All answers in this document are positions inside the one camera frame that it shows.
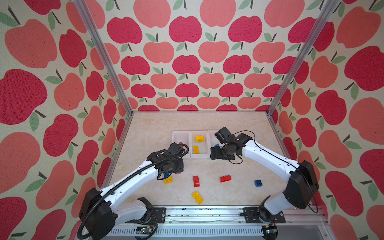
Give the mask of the white three-compartment bin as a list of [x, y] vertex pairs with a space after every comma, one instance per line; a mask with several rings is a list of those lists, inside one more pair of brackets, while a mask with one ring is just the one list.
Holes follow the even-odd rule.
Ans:
[[[211, 147], [222, 144], [215, 137], [217, 130], [199, 130], [199, 131], [173, 131], [172, 143], [183, 143], [189, 147], [189, 153], [184, 157], [185, 159], [210, 159]], [[195, 136], [203, 135], [205, 141], [203, 143], [196, 143]], [[193, 146], [199, 147], [199, 154], [194, 154]]]

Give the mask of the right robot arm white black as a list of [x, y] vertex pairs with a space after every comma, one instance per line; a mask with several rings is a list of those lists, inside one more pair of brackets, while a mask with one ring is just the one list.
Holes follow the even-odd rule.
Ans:
[[234, 160], [242, 156], [251, 159], [280, 177], [286, 186], [273, 196], [268, 196], [254, 214], [263, 223], [271, 223], [282, 211], [289, 208], [305, 209], [315, 198], [320, 186], [313, 165], [308, 161], [297, 162], [262, 146], [253, 137], [232, 134], [227, 128], [215, 133], [220, 146], [211, 148], [212, 160]]

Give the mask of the yellow ring lego piece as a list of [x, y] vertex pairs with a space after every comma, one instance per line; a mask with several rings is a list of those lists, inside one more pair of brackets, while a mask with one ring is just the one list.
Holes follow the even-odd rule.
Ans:
[[205, 137], [203, 135], [195, 136], [195, 142], [196, 143], [203, 143], [204, 141], [205, 141]]

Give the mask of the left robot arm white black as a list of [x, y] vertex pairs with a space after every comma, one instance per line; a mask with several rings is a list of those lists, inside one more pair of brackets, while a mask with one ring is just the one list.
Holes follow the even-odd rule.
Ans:
[[90, 189], [79, 213], [77, 238], [100, 240], [115, 225], [125, 222], [148, 225], [154, 218], [154, 207], [146, 198], [139, 198], [126, 208], [121, 208], [122, 203], [144, 184], [159, 180], [163, 173], [182, 173], [183, 157], [188, 153], [188, 146], [173, 143], [167, 150], [151, 153], [135, 171], [118, 182], [99, 191]]

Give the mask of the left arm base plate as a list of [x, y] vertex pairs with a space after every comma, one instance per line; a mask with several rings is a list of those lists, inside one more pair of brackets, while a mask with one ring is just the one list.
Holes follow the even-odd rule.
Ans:
[[139, 220], [132, 220], [132, 223], [144, 223], [154, 225], [164, 224], [166, 218], [166, 208], [152, 208], [147, 210], [144, 216]]

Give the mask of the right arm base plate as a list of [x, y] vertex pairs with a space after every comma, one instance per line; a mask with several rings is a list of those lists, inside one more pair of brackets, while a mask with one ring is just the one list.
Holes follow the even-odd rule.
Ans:
[[282, 212], [277, 215], [272, 215], [267, 210], [259, 210], [259, 208], [243, 208], [243, 212], [240, 213], [240, 216], [245, 218], [247, 224], [286, 223], [286, 219]]

